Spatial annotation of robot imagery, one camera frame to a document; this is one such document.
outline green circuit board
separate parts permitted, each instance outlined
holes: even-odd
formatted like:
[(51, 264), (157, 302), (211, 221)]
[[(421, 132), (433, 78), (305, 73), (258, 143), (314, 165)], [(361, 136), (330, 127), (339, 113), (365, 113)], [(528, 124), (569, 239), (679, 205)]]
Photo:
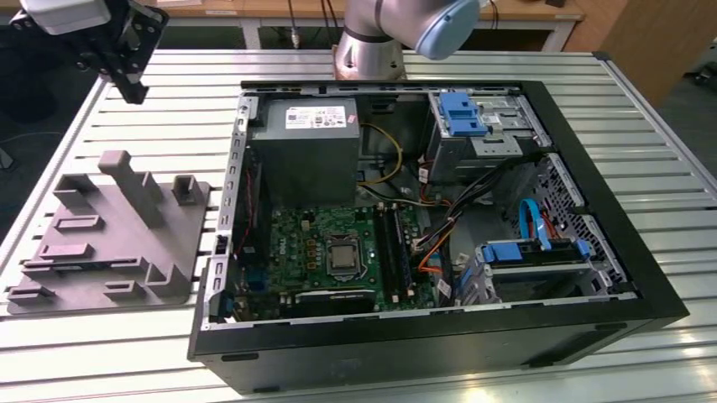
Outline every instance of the green circuit board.
[[(400, 213), (404, 236), (408, 238), (420, 236), (416, 213), (413, 207), (404, 208)], [(349, 280), (338, 280), (329, 270), (329, 244), (337, 237), (358, 244), (362, 270)], [(430, 280), (414, 285), (413, 298), (397, 303), (386, 301), (375, 242), (371, 207), (275, 210), (271, 220), (267, 298), (285, 292), (361, 288), (377, 291), (375, 311), (434, 307)], [(262, 296), (254, 298), (257, 319), (275, 318), (277, 312), (270, 306), (267, 309), (257, 309), (257, 305), (266, 305)]]

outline cpu socket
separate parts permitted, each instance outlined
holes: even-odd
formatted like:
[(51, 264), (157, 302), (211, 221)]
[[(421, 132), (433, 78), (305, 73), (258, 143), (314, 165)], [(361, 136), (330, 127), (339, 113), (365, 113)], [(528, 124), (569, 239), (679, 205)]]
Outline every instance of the cpu socket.
[(361, 242), (350, 234), (331, 235), (326, 239), (326, 274), (338, 281), (363, 276), (366, 268), (361, 262)]

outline blue cable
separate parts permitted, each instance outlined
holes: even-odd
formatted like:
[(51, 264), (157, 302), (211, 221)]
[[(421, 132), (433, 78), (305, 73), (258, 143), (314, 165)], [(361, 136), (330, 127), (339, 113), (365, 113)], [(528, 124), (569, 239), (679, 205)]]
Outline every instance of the blue cable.
[(546, 220), (542, 219), (540, 214), (538, 203), (534, 199), (524, 199), (520, 201), (520, 215), (518, 215), (518, 224), (520, 224), (520, 236), (522, 239), (530, 238), (530, 231), (528, 230), (528, 213), (530, 212), (530, 217), (533, 219), (533, 228), (536, 229), (536, 235), (540, 240), (540, 244), (545, 250), (550, 250), (553, 245), (548, 237), (548, 226)]

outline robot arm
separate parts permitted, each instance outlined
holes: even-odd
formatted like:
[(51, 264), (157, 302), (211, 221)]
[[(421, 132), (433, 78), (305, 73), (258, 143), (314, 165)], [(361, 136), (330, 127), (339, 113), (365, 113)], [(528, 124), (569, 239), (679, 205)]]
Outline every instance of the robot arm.
[(20, 0), (12, 28), (30, 46), (56, 50), (79, 69), (98, 71), (128, 103), (144, 101), (140, 77), (159, 44), (167, 13), (135, 0)]
[(478, 0), (349, 0), (337, 77), (402, 78), (401, 44), (432, 60), (445, 59), (469, 38), (478, 9)]

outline workbench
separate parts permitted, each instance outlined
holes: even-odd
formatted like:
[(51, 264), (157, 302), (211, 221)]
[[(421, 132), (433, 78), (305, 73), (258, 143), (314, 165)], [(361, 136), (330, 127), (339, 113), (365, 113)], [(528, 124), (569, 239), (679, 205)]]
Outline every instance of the workbench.
[[(269, 400), (709, 397), (717, 392), (717, 186), (620, 71), (590, 54), (542, 53), (460, 52), (442, 62), (408, 53), (406, 68), (412, 79), (546, 83), (692, 315), (568, 367), (306, 390)], [(327, 50), (165, 50), (147, 68), (143, 82), (151, 89), (142, 106), (126, 104), (116, 89), (98, 81), (0, 247), (0, 401), (241, 398), (186, 359), (197, 294), (171, 309), (16, 318), (7, 313), (6, 291), (20, 281), (20, 262), (35, 253), (59, 205), (50, 190), (60, 174), (88, 172), (106, 183), (99, 156), (106, 149), (126, 149), (135, 169), (151, 170), (158, 182), (186, 173), (211, 183), (206, 228), (214, 228), (242, 80), (330, 79)], [(207, 232), (199, 252), (211, 246)], [(195, 291), (206, 259), (198, 258)]]
[[(140, 3), (154, 4), (151, 0)], [(325, 27), (321, 0), (293, 0), (298, 27)], [(343, 26), (345, 0), (331, 0), (338, 17), (338, 25)], [(542, 50), (560, 52), (574, 25), (585, 14), (574, 3), (568, 0), (564, 8), (552, 7), (544, 0), (498, 0), (498, 29), (549, 31)], [(0, 0), (0, 13), (11, 14), (19, 8), (19, 0)], [(205, 0), (199, 6), (183, 6), (166, 9), (170, 13), (170, 26), (191, 27), (237, 27), (242, 28), (247, 49), (262, 48), (259, 37), (261, 27), (290, 27), (287, 0)], [(476, 29), (490, 29), (493, 19), (492, 7), (481, 9), (477, 16)]]

